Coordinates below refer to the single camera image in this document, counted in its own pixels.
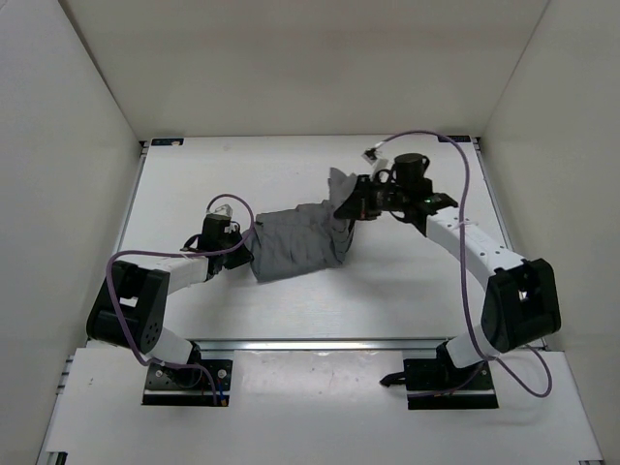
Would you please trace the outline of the grey pleated skirt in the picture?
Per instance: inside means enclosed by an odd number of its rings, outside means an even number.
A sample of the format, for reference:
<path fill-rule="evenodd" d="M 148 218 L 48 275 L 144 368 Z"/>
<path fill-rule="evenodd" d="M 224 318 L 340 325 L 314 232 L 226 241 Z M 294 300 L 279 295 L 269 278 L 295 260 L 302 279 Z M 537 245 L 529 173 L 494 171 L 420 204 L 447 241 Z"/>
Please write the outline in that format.
<path fill-rule="evenodd" d="M 332 168 L 327 184 L 328 198 L 319 203 L 256 217 L 245 246 L 253 255 L 250 267 L 258 282 L 289 279 L 344 263 L 355 222 L 337 219 L 335 211 L 353 193 L 357 176 Z"/>

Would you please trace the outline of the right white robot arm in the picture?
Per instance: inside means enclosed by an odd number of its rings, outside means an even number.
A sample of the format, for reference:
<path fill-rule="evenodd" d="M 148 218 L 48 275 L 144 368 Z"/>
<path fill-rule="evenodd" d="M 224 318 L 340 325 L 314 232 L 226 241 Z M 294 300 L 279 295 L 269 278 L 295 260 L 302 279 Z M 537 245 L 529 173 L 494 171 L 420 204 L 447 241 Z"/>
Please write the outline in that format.
<path fill-rule="evenodd" d="M 359 176 L 334 215 L 370 221 L 394 213 L 447 250 L 480 283 L 485 292 L 480 323 L 443 344 L 434 364 L 438 383 L 456 388 L 468 378 L 469 367 L 558 331 L 561 315 L 552 266 L 543 259 L 526 260 L 466 220 L 453 198 L 434 190 L 425 175 L 429 164 L 422 154 L 406 153 L 390 170 Z"/>

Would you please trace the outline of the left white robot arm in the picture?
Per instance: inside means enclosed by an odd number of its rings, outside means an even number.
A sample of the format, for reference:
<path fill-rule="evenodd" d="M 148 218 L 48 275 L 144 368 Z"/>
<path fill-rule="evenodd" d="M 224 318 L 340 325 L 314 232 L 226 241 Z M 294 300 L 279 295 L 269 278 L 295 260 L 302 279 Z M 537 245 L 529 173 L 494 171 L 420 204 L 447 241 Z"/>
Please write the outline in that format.
<path fill-rule="evenodd" d="M 242 244 L 240 226 L 224 205 L 206 213 L 201 233 L 188 239 L 179 256 L 165 257 L 150 267 L 116 261 L 111 281 L 118 298 L 103 283 L 86 323 L 89 338 L 168 364 L 170 375 L 183 386 L 202 376 L 198 346 L 164 327 L 168 296 L 212 279 L 222 270 L 252 261 Z"/>

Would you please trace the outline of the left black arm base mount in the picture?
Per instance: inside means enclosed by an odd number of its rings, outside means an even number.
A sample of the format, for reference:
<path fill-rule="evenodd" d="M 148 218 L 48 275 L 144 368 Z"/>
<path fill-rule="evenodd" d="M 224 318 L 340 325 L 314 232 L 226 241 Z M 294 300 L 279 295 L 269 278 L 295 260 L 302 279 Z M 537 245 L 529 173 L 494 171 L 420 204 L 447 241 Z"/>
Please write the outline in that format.
<path fill-rule="evenodd" d="M 167 407 L 228 407 L 233 380 L 233 360 L 221 356 L 203 358 L 200 365 L 211 375 L 214 387 L 201 369 L 173 370 L 151 365 L 146 373 L 141 404 Z"/>

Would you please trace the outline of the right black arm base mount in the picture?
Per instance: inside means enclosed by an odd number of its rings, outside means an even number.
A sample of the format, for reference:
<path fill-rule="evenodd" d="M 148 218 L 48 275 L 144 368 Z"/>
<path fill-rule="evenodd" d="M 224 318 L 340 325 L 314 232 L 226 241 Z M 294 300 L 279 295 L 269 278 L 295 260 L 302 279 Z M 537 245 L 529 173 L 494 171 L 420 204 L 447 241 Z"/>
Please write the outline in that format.
<path fill-rule="evenodd" d="M 400 372 L 380 380 L 384 388 L 404 386 L 410 411 L 466 411 L 499 408 L 487 361 L 457 368 L 445 344 L 434 358 L 404 358 Z"/>

